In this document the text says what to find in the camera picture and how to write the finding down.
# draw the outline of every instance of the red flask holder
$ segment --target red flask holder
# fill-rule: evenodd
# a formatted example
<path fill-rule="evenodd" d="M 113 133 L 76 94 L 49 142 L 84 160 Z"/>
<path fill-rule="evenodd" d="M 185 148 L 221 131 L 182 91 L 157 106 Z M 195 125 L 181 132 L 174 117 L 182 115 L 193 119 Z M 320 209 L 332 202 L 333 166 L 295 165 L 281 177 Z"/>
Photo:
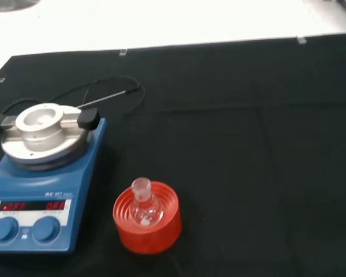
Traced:
<path fill-rule="evenodd" d="M 123 245 L 138 254 L 156 254 L 167 250 L 178 239 L 182 230 L 178 197 L 168 185 L 152 181 L 152 193 L 163 205 L 164 215 L 152 227 L 143 227 L 130 218 L 129 207 L 134 199 L 131 187 L 118 197 L 113 218 Z"/>

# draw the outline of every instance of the digital display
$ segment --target digital display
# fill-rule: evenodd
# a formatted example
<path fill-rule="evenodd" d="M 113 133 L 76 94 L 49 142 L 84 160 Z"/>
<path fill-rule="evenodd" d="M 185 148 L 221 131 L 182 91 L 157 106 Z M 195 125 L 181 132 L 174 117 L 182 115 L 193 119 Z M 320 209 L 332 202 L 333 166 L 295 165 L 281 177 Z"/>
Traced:
<path fill-rule="evenodd" d="M 64 210 L 65 200 L 60 201 L 26 201 L 0 203 L 0 211 L 61 211 Z"/>

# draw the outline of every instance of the white table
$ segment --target white table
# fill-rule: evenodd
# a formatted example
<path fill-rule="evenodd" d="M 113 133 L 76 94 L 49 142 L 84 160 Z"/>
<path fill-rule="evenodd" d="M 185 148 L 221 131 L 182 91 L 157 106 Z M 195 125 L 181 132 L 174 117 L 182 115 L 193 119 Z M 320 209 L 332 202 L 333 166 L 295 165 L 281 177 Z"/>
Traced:
<path fill-rule="evenodd" d="M 324 32 L 301 0 L 42 0 L 0 13 L 0 68 L 12 55 Z"/>

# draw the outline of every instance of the round-bottom flask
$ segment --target round-bottom flask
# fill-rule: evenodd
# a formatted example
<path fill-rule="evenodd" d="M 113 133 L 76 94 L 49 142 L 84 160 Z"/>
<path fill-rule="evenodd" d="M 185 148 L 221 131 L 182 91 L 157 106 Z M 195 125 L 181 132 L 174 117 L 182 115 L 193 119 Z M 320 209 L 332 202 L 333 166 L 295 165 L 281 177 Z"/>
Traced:
<path fill-rule="evenodd" d="M 163 217 L 160 200 L 151 192 L 151 182 L 147 178 L 138 178 L 132 183 L 134 200 L 129 207 L 132 220 L 144 227 L 154 226 Z"/>

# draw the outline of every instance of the black cloth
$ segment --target black cloth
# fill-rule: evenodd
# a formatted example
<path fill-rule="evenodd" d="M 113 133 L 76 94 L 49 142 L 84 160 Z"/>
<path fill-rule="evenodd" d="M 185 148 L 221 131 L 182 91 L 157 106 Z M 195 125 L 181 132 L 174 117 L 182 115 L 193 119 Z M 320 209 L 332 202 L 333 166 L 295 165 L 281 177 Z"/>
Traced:
<path fill-rule="evenodd" d="M 71 255 L 0 255 L 0 276 L 346 276 L 346 35 L 13 57 L 0 110 L 111 75 L 146 99 L 130 114 L 141 92 L 98 105 L 109 174 L 90 231 Z M 100 82 L 87 100 L 132 87 Z M 175 189 L 183 222 L 152 257 L 123 248 L 111 215 L 142 176 Z"/>

